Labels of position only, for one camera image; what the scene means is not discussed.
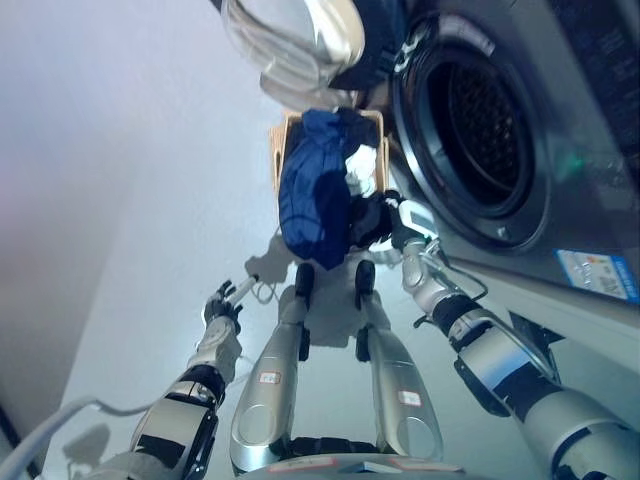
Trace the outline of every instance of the label sticker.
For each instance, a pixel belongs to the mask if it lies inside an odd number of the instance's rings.
[[[622,257],[556,250],[569,283],[574,287],[638,303],[638,289]]]
[[[487,57],[496,49],[496,45],[489,38],[462,17],[457,15],[442,15],[439,18],[440,35],[448,35],[466,40]]]
[[[270,383],[271,385],[277,385],[280,383],[279,372],[262,372],[258,379],[260,383]]]
[[[289,462],[280,462],[269,467],[269,473],[288,473],[311,468],[332,467],[336,464],[333,457],[302,457]]]
[[[398,392],[398,400],[403,405],[409,405],[410,407],[421,407],[422,399],[416,392],[409,392],[407,390],[400,390]]]

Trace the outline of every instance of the wicker basket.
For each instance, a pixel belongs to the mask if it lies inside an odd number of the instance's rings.
[[[374,171],[376,190],[384,192],[389,188],[389,141],[384,137],[384,124],[382,114],[375,110],[360,110],[360,115],[370,118],[376,122],[380,137],[378,145],[378,156],[376,157],[376,169]],[[300,122],[302,114],[297,112],[285,112],[285,119],[282,125],[269,130],[269,142],[271,144],[273,190],[278,196],[280,190],[280,176],[282,166],[287,155],[286,140],[289,130],[293,125]]]

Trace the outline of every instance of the silver robot leg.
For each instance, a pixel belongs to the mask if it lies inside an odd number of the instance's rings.
[[[390,330],[373,291],[373,269],[370,262],[361,262],[356,275],[356,303],[366,318],[357,356],[371,362],[377,447],[384,453],[439,461],[442,435],[433,405],[411,355]]]
[[[313,269],[311,285],[313,288]],[[231,424],[229,451],[236,473],[249,472],[283,459],[291,442],[291,427],[298,383],[298,359],[305,343],[304,319],[308,294],[299,293],[285,308],[242,392]]]

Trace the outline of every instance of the robot forearm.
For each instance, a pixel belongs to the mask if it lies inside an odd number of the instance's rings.
[[[190,479],[204,477],[218,426],[216,412],[235,376],[242,348],[236,303],[257,278],[229,288],[225,283],[203,311],[206,331],[187,370],[142,418],[131,451],[100,465],[87,478]]]
[[[595,400],[557,383],[536,347],[429,266],[424,249],[424,241],[406,244],[403,286],[449,339],[456,371],[485,410],[519,423],[551,478],[637,479],[640,435]]]

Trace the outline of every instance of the washing machine drum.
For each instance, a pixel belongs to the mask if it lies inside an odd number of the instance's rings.
[[[546,148],[517,59],[457,15],[430,15],[393,84],[398,135],[438,216],[487,249],[518,249],[540,231]]]

